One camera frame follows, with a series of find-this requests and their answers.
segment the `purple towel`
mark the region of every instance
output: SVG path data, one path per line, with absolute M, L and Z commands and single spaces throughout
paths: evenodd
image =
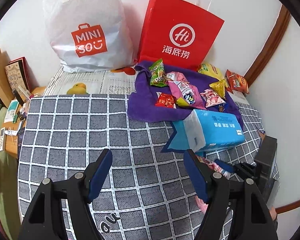
M 171 94 L 171 91 L 168 86 L 163 88 L 150 86 L 151 73 L 149 71 L 149 67 L 152 64 L 153 63 L 151 61 L 142 61 L 135 67 L 135 69 L 140 70 L 140 72 L 136 78 L 136 92 L 132 93 L 129 97 L 128 116 L 131 119 L 144 122 L 179 121 L 185 119 L 191 113 L 192 109 L 179 108 L 178 106 L 177 109 L 173 109 L 154 105 L 158 100 L 157 92 Z M 171 71 L 183 73 L 189 83 L 198 88 L 199 93 L 202 93 L 206 89 L 210 88 L 209 84 L 218 81 L 215 78 L 188 69 L 169 65 L 164 65 L 164 68 L 166 73 Z M 226 102 L 228 103 L 228 106 L 225 110 L 225 113 L 234 114 L 237 117 L 241 128 L 243 129 L 243 120 L 239 109 L 227 91 Z M 208 110 L 217 112 L 218 108 L 209 107 Z

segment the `remote control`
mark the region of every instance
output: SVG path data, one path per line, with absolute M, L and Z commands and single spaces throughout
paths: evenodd
M 6 148 L 6 135 L 4 133 L 5 130 L 5 127 L 1 128 L 0 130 L 0 152 L 4 151 Z

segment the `green cushion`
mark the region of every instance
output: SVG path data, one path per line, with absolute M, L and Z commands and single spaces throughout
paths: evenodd
M 0 110 L 0 129 L 7 109 Z M 10 240 L 17 240 L 20 230 L 18 209 L 18 161 L 0 152 L 0 222 Z

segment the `white plastic bag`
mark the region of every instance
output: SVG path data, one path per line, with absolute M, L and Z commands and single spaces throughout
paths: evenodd
M 121 0 L 44 0 L 43 11 L 50 45 L 64 71 L 96 72 L 132 64 Z

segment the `wooden desk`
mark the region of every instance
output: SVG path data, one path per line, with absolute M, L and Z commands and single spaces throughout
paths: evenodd
M 38 87 L 35 88 L 32 93 L 35 94 L 42 94 L 46 87 Z M 6 122 L 2 124 L 2 127 L 5 127 L 7 130 L 17 130 L 19 127 L 20 120 L 17 119 L 16 123 L 13 122 Z M 10 136 L 6 135 L 6 148 L 5 151 L 10 154 L 12 157 L 18 159 L 18 136 Z

